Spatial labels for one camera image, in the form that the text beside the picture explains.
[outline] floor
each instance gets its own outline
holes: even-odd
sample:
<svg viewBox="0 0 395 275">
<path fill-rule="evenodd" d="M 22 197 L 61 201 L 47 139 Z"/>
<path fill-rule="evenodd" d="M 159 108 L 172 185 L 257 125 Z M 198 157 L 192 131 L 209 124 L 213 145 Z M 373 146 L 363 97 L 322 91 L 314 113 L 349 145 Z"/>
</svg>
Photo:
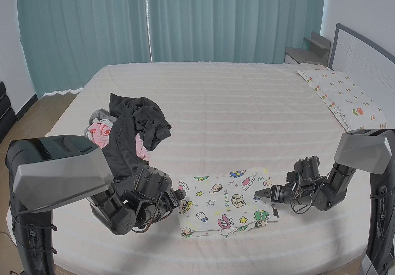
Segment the floor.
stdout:
<svg viewBox="0 0 395 275">
<path fill-rule="evenodd" d="M 75 94 L 55 94 L 45 96 L 27 111 L 20 121 L 12 127 L 0 144 L 0 231 L 8 233 L 6 214 L 9 201 L 8 169 L 4 165 L 4 158 L 11 140 L 35 138 L 45 136 L 57 122 L 66 108 L 76 97 Z M 358 258 L 348 265 L 325 272 L 322 275 L 357 275 L 361 259 Z M 18 251 L 4 234 L 0 234 L 0 274 L 10 271 L 20 273 L 23 270 Z M 56 275 L 74 275 L 60 267 L 55 267 Z"/>
</svg>

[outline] bed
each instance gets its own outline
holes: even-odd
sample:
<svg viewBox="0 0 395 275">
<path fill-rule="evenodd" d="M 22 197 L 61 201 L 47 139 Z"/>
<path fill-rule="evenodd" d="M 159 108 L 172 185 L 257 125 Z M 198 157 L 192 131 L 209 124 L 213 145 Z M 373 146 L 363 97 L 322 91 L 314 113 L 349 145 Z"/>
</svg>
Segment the bed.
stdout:
<svg viewBox="0 0 395 275">
<path fill-rule="evenodd" d="M 369 50 L 359 49 L 359 42 Z M 376 66 L 370 65 L 372 57 Z M 361 60 L 369 72 L 372 67 L 375 72 L 384 70 L 395 80 L 395 59 L 338 25 L 330 66 L 351 70 L 355 80 L 363 79 L 358 74 Z M 312 66 L 210 62 L 106 66 L 47 135 L 82 134 L 92 111 L 108 109 L 110 92 L 144 96 L 161 107 L 172 125 L 171 137 L 151 153 L 150 165 L 170 174 L 174 185 L 185 174 L 223 174 L 255 166 L 268 168 L 272 181 L 284 184 L 295 161 L 311 155 L 319 156 L 325 175 L 344 129 L 295 73 Z M 374 88 L 393 86 L 382 74 L 374 77 Z M 366 92 L 371 89 L 371 83 L 364 87 Z M 393 103 L 395 92 L 387 100 Z M 382 104 L 386 114 L 392 109 L 387 106 Z M 89 202 L 81 200 L 53 212 L 59 230 L 53 233 L 58 252 L 54 260 L 78 275 L 315 275 L 361 256 L 368 238 L 369 195 L 369 175 L 357 171 L 346 199 L 328 212 L 312 208 L 295 215 L 289 204 L 279 204 L 280 221 L 264 228 L 228 238 L 189 239 L 181 237 L 177 215 L 152 225 L 145 234 L 115 236 L 92 215 Z"/>
</svg>

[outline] nightstand shelf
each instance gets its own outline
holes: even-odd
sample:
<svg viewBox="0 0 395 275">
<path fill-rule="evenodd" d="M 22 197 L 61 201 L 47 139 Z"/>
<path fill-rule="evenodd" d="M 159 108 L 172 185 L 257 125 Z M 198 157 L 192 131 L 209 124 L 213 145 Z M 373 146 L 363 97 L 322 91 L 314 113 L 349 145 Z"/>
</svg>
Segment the nightstand shelf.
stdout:
<svg viewBox="0 0 395 275">
<path fill-rule="evenodd" d="M 309 41 L 309 49 L 286 48 L 284 62 L 287 64 L 307 62 L 314 65 L 328 65 L 331 41 L 314 31 L 311 32 L 311 37 L 304 37 L 304 39 Z"/>
</svg>

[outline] gray garment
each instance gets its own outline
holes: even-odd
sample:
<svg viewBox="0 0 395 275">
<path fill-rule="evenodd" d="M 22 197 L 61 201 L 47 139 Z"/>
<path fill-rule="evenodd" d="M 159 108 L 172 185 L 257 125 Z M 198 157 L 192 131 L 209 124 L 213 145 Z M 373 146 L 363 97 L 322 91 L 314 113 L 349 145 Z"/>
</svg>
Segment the gray garment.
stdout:
<svg viewBox="0 0 395 275">
<path fill-rule="evenodd" d="M 114 124 L 114 122 L 116 121 L 116 117 L 111 116 L 110 113 L 107 112 L 105 109 L 95 110 L 89 118 L 88 127 L 85 128 L 85 130 L 84 130 L 84 136 L 90 140 L 92 140 L 92 134 L 90 133 L 90 131 L 88 129 L 93 124 L 94 120 L 95 121 L 97 120 L 98 123 L 100 123 L 100 120 L 104 120 L 103 124 L 106 124 L 107 126 L 109 126 L 108 123 L 110 122 L 111 126 L 112 126 L 112 124 Z"/>
</svg>

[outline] curtain fold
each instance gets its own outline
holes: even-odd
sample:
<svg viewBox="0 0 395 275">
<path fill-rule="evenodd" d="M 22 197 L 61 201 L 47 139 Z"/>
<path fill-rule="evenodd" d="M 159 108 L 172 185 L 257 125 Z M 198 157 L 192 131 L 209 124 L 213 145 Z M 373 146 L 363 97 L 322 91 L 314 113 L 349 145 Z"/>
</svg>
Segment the curtain fold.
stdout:
<svg viewBox="0 0 395 275">
<path fill-rule="evenodd" d="M 282 63 L 322 11 L 323 0 L 148 0 L 152 60 Z"/>
<path fill-rule="evenodd" d="M 149 62 L 145 0 L 18 0 L 37 96 L 83 87 L 102 67 Z"/>
</svg>

